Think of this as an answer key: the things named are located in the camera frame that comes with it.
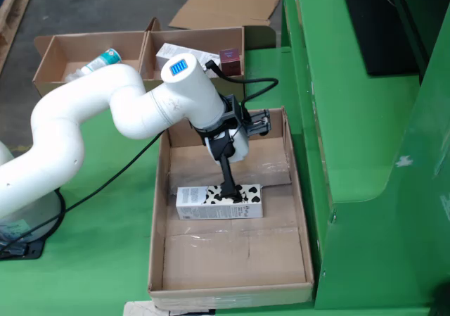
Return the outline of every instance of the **wooden pallet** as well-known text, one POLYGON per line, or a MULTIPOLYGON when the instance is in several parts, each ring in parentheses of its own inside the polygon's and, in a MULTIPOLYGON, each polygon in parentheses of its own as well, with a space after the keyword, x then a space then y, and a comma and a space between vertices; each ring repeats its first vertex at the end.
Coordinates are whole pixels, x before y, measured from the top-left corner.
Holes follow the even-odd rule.
POLYGON ((29 0, 4 0, 0 7, 0 72, 29 0))

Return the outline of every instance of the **cow print pattern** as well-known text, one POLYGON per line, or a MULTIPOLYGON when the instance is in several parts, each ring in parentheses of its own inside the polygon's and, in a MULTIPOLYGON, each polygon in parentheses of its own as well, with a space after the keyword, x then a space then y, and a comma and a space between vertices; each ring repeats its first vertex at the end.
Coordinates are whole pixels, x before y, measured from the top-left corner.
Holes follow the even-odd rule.
POLYGON ((259 184, 243 184, 237 185, 243 197, 242 202, 233 202, 230 198, 222 198, 220 196, 221 188, 219 186, 208 186, 206 200, 203 205, 230 204, 230 203, 259 203, 261 202, 261 185, 259 184))

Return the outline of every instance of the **blue label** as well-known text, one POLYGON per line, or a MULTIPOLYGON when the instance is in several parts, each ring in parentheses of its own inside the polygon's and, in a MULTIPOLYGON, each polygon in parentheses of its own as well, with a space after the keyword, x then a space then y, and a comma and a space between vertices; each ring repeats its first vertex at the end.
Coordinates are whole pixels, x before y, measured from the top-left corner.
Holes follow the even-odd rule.
POLYGON ((170 70, 172 71, 173 75, 179 74, 181 71, 188 68, 188 64, 186 64, 186 61, 184 59, 180 60, 178 63, 172 65, 170 67, 170 70))

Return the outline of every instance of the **cardboard box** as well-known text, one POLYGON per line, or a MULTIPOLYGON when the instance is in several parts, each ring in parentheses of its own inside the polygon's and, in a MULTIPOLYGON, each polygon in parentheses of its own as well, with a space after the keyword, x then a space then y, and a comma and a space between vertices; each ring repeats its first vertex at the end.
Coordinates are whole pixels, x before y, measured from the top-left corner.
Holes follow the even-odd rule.
POLYGON ((161 136, 148 281, 159 308, 245 308, 311 300, 307 225, 285 111, 271 110, 271 121, 270 133, 252 137, 247 158, 231 165, 237 184, 263 185, 261 219, 180 220, 176 189, 219 184, 221 169, 187 121, 161 136))
MULTIPOLYGON (((149 32, 143 46, 143 54, 139 72, 141 73, 146 90, 154 89, 162 83, 161 71, 156 63, 156 53, 164 43, 188 47, 190 49, 219 54, 224 49, 239 50, 241 66, 245 65, 244 57, 244 27, 229 27, 208 30, 175 30, 149 32)), ((244 69, 236 79, 243 79, 244 69)), ((211 78, 217 91, 224 96, 234 94, 238 101, 244 98, 244 85, 234 84, 218 77, 211 78)))
POLYGON ((139 69, 147 31, 159 31, 160 23, 152 18, 143 31, 97 32, 39 36, 34 45, 42 61, 33 78, 41 96, 64 85, 69 73, 86 65, 107 49, 119 52, 124 63, 139 69))

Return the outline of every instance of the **cow print carton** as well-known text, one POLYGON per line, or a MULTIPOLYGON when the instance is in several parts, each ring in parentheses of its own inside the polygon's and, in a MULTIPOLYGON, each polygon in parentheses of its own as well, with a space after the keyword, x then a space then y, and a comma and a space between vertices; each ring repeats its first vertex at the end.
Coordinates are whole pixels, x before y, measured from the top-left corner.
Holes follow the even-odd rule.
POLYGON ((220 186, 179 187, 176 210, 180 220, 253 219, 262 217, 261 186, 238 185, 243 197, 234 203, 220 196, 220 186))

